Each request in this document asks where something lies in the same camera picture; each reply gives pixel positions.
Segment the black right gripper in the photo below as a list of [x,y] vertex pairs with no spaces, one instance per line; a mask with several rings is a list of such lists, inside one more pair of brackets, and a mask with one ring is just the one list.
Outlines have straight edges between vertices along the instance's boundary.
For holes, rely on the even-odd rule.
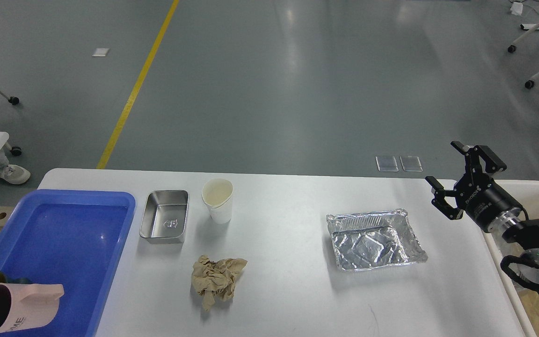
[[[501,213],[518,216],[522,205],[493,179],[507,170],[505,162],[486,145],[469,146],[460,141],[452,141],[451,145],[464,156],[465,172],[453,190],[445,190],[435,177],[426,176],[434,196],[431,203],[450,220],[461,219],[465,211],[485,233],[490,232],[490,224]],[[447,197],[454,197],[457,207],[452,207]]]

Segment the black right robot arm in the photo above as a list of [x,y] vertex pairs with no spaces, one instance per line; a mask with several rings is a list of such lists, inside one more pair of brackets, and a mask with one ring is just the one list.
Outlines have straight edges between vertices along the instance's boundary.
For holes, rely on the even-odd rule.
[[520,256],[507,255],[500,262],[503,273],[522,288],[539,295],[539,219],[531,219],[524,206],[494,180],[507,165],[486,145],[452,141],[465,160],[465,171],[451,190],[433,176],[432,204],[448,219],[468,215],[485,233],[498,233],[508,244],[516,243]]

